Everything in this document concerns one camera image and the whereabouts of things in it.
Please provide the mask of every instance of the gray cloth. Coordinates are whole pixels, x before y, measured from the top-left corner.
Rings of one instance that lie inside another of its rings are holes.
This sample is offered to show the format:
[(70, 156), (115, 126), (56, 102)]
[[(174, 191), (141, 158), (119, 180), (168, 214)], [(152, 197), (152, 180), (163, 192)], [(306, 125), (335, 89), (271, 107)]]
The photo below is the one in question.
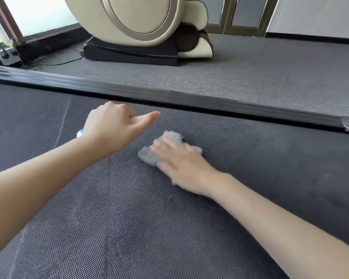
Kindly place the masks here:
[[(174, 132), (174, 131), (164, 131), (163, 135), (160, 136), (155, 141), (162, 141), (163, 136), (167, 137), (169, 140), (173, 141), (175, 144), (179, 145), (183, 143), (183, 137), (180, 133)], [(151, 146), (144, 147), (142, 150), (138, 152), (138, 157), (144, 161), (145, 163), (151, 164), (153, 166), (156, 166), (158, 162), (160, 161), (159, 157), (151, 152)], [(198, 153), (202, 154), (203, 150), (196, 146), (191, 146), (194, 150), (196, 150)]]

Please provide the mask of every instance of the treadmill belt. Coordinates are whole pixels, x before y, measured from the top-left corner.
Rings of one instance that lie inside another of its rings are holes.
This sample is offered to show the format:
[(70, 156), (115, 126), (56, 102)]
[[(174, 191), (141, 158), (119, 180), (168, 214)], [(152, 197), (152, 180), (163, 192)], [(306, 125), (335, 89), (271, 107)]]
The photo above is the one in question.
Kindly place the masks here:
[[(75, 138), (106, 100), (0, 85), (0, 171)], [(349, 135), (127, 103), (156, 124), (80, 173), (0, 253), (0, 278), (287, 278), (212, 200), (138, 151), (165, 130), (217, 169), (349, 244)]]

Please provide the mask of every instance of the beige massage chair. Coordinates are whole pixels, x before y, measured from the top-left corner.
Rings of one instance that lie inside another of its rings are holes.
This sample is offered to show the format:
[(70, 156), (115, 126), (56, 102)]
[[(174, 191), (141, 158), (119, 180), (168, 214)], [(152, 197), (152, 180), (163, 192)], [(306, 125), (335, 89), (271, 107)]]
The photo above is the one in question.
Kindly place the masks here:
[(94, 36), (86, 43), (94, 49), (91, 59), (140, 62), (139, 57), (213, 57), (213, 46), (204, 30), (208, 12), (199, 0), (66, 0), (66, 3), (79, 23)]

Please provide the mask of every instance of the gray carpet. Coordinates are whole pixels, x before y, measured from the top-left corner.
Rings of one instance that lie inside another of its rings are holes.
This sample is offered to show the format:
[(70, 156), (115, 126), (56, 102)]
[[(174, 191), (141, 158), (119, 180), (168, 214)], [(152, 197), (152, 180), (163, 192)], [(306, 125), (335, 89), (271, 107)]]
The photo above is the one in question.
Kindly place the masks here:
[[(155, 66), (82, 59), (39, 71), (312, 112), (349, 115), (349, 45), (211, 35), (215, 57)], [(79, 57), (78, 44), (39, 62)]]

